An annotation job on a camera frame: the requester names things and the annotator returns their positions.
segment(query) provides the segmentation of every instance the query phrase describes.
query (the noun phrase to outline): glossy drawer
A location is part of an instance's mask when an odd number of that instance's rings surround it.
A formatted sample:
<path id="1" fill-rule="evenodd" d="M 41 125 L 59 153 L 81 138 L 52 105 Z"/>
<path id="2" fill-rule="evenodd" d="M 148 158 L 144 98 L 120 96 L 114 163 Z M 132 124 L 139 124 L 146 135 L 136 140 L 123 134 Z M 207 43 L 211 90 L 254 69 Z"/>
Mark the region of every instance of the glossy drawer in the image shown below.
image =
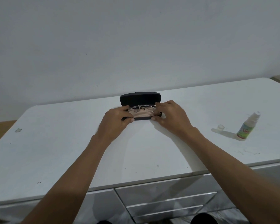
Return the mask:
<path id="1" fill-rule="evenodd" d="M 202 207 L 202 205 L 142 215 L 142 216 L 134 217 L 134 221 L 136 223 L 145 223 L 145 222 L 158 221 L 158 220 L 162 220 L 162 219 L 166 219 L 166 218 L 174 218 L 174 217 L 192 215 L 192 214 L 195 214 L 197 211 L 199 211 L 201 209 L 201 207 Z"/>
<path id="2" fill-rule="evenodd" d="M 168 199 L 161 202 L 127 206 L 131 216 L 141 216 L 162 211 L 176 210 L 206 204 L 216 192 Z"/>
<path id="3" fill-rule="evenodd" d="M 220 186 L 211 174 L 116 188 L 126 206 L 217 192 L 218 190 L 220 190 Z"/>

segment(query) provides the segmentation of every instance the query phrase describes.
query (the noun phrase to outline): bottle label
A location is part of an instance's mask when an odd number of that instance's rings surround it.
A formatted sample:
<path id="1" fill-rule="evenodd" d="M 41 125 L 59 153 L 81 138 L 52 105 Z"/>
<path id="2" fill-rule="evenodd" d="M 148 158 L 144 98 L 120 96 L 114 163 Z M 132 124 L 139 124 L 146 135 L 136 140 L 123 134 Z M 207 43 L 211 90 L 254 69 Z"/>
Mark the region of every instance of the bottle label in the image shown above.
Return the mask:
<path id="1" fill-rule="evenodd" d="M 253 129 L 254 127 L 249 127 L 246 124 L 243 124 L 236 135 L 239 138 L 246 139 Z"/>

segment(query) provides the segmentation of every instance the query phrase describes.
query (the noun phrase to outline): forearm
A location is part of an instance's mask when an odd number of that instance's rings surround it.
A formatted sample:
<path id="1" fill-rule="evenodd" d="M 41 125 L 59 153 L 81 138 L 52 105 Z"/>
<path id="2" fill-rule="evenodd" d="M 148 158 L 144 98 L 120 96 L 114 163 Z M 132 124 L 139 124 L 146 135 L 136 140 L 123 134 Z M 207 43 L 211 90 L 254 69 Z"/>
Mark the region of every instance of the forearm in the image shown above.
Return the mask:
<path id="1" fill-rule="evenodd" d="M 83 153 L 22 223 L 72 223 L 109 144 L 93 136 Z"/>
<path id="2" fill-rule="evenodd" d="M 280 223 L 280 188 L 211 143 L 198 130 L 185 138 L 231 201 L 253 223 Z"/>

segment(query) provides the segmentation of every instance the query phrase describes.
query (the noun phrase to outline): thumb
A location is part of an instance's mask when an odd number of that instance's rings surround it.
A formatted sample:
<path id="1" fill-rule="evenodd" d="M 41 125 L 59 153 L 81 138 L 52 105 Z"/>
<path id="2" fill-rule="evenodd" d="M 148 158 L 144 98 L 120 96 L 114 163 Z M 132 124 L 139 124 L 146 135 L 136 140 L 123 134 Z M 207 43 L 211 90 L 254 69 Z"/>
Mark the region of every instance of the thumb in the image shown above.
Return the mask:
<path id="1" fill-rule="evenodd" d="M 164 119 L 159 116 L 153 116 L 151 117 L 152 120 L 157 121 L 160 125 L 164 124 Z"/>
<path id="2" fill-rule="evenodd" d="M 124 127 L 126 127 L 128 124 L 130 124 L 131 122 L 134 122 L 135 119 L 134 118 L 126 118 L 125 120 L 123 120 L 123 125 Z"/>

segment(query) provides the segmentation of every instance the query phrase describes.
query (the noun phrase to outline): spray bottle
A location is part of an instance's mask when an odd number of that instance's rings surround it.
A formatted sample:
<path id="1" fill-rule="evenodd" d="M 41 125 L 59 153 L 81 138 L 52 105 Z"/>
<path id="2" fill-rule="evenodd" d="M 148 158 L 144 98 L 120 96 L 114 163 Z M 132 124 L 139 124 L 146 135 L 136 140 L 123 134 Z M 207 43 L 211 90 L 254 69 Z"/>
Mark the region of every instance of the spray bottle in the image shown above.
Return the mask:
<path id="1" fill-rule="evenodd" d="M 239 140 L 244 141 L 254 129 L 260 117 L 260 112 L 254 112 L 242 125 L 236 133 Z"/>

